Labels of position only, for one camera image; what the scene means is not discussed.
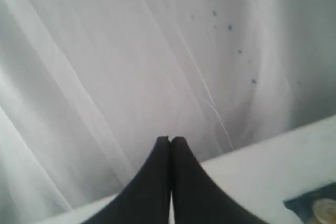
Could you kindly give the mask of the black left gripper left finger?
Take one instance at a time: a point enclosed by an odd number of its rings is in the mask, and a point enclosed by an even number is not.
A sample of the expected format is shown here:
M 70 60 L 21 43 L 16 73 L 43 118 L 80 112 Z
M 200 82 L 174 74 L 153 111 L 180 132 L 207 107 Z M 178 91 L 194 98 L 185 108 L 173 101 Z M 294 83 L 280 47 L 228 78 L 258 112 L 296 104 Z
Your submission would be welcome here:
M 122 192 L 84 223 L 168 223 L 170 200 L 170 141 L 160 136 Z

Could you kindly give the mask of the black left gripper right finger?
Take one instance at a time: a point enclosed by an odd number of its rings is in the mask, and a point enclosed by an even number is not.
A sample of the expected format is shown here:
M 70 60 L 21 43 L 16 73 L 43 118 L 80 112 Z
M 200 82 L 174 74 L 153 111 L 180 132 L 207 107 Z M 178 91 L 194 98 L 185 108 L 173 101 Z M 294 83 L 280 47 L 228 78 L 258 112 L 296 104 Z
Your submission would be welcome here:
M 175 223 L 265 223 L 213 182 L 184 137 L 171 140 L 170 157 Z

